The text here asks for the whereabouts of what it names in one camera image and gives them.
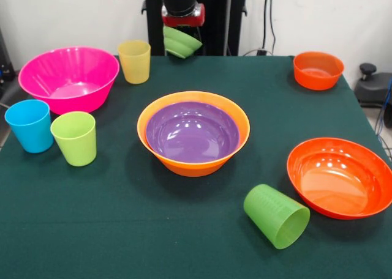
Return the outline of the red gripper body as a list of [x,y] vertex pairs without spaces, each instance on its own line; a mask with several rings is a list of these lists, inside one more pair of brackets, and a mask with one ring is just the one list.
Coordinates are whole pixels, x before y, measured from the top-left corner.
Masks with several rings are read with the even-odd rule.
[[205,5],[202,3],[196,3],[193,11],[183,17],[174,17],[168,13],[165,6],[162,6],[161,16],[165,26],[178,27],[178,26],[189,26],[189,27],[200,27],[205,22]]

